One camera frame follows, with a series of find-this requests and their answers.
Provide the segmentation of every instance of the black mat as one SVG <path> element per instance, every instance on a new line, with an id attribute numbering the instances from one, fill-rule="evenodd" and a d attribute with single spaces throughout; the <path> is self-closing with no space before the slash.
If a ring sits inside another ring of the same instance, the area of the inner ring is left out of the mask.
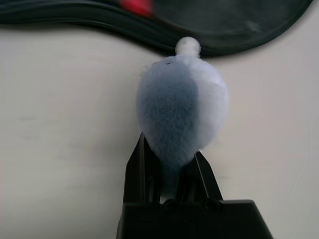
<path id="1" fill-rule="evenodd" d="M 1 0 L 0 24 L 89 25 L 118 32 L 163 53 L 173 53 L 182 37 L 192 36 L 202 45 L 201 55 L 216 56 L 233 54 L 269 42 L 291 27 L 312 2 L 132 1 L 144 4 L 144 7 L 147 3 L 147 13 L 125 7 L 130 2 L 127 0 Z"/>

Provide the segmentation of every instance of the white surface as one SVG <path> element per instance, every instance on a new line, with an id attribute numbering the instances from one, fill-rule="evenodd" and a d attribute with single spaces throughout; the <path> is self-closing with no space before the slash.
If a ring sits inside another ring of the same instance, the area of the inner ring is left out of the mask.
<path id="1" fill-rule="evenodd" d="M 319 234 L 319 11 L 282 37 L 210 60 L 231 96 L 204 151 L 225 199 L 253 199 L 276 239 Z M 113 239 L 134 98 L 161 59 L 85 29 L 0 30 L 1 239 Z"/>

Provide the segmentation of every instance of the small white knob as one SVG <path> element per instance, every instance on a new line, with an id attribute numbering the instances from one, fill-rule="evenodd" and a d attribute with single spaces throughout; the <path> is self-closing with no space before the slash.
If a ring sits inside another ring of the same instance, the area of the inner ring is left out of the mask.
<path id="1" fill-rule="evenodd" d="M 190 55 L 199 57 L 200 54 L 200 44 L 192 37 L 184 37 L 176 45 L 176 55 Z"/>

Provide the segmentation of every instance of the white fluffy fur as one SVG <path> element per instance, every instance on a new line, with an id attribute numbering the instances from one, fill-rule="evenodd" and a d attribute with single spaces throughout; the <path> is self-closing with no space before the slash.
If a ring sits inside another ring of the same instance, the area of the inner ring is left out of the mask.
<path id="1" fill-rule="evenodd" d="M 215 138 L 228 111 L 228 90 L 221 75 L 209 63 L 189 55 L 177 55 L 190 69 L 198 85 L 199 122 L 197 143 L 204 149 Z"/>

